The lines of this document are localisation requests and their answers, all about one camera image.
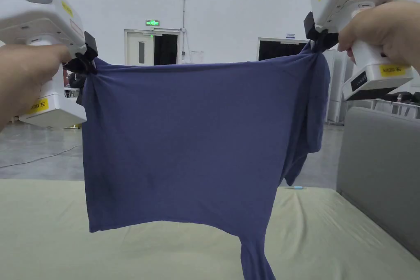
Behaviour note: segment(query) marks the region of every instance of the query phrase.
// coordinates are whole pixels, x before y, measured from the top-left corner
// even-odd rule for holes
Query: human hand
[[[420,4],[392,1],[358,13],[338,37],[338,50],[347,50],[353,62],[356,40],[382,46],[391,61],[420,71]]]
[[[60,64],[71,60],[64,45],[0,47],[0,129],[5,119],[27,112]]]

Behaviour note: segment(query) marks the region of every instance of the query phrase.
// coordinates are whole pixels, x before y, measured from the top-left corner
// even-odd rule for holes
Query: doorway
[[[158,66],[178,63],[178,32],[125,30],[125,64]]]
[[[155,36],[155,66],[176,65],[178,35]]]
[[[283,39],[258,39],[258,60],[299,54],[306,45],[306,41]]]

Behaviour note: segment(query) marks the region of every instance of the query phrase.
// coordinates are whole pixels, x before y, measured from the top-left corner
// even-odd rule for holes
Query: cable
[[[185,30],[185,37],[187,38],[187,46],[188,46],[188,56],[189,56],[189,62],[191,62],[191,51],[189,49],[189,42],[188,42],[188,31]]]
[[[22,162],[22,163],[10,164],[10,165],[3,165],[3,166],[0,166],[0,168],[8,168],[8,167],[11,167],[11,166],[16,166],[16,165],[22,165],[22,164],[28,164],[28,163],[36,162],[36,161],[39,161],[39,160],[42,160],[42,159],[47,159],[47,158],[49,158],[49,157],[56,157],[57,155],[60,155],[60,154],[63,154],[63,153],[69,152],[70,150],[73,150],[74,148],[76,148],[76,147],[78,147],[78,146],[74,146],[74,147],[70,148],[69,150],[62,151],[62,152],[57,153],[57,154],[55,154],[55,155],[49,155],[49,156],[47,156],[47,157],[40,157],[40,158],[38,158],[38,159],[35,159],[35,160],[32,160],[32,161],[28,161],[28,162]]]

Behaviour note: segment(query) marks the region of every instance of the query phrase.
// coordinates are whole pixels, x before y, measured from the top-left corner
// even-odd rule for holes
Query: white wall
[[[100,57],[124,63],[124,29],[146,30],[146,19],[162,28],[182,26],[183,0],[68,0],[97,40]],[[305,39],[303,19],[310,0],[187,0],[189,50],[204,51],[204,62],[256,60],[258,37]]]

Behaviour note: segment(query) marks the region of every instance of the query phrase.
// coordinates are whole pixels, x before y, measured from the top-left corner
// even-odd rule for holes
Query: bed
[[[278,189],[265,240],[277,279],[420,279],[420,179],[406,173],[417,161],[400,154],[378,166],[384,135],[364,155],[391,126],[403,130],[393,144],[420,143],[419,123],[352,108],[337,191]],[[213,227],[154,222],[90,234],[83,182],[0,180],[0,205],[1,280],[243,279],[239,239]]]

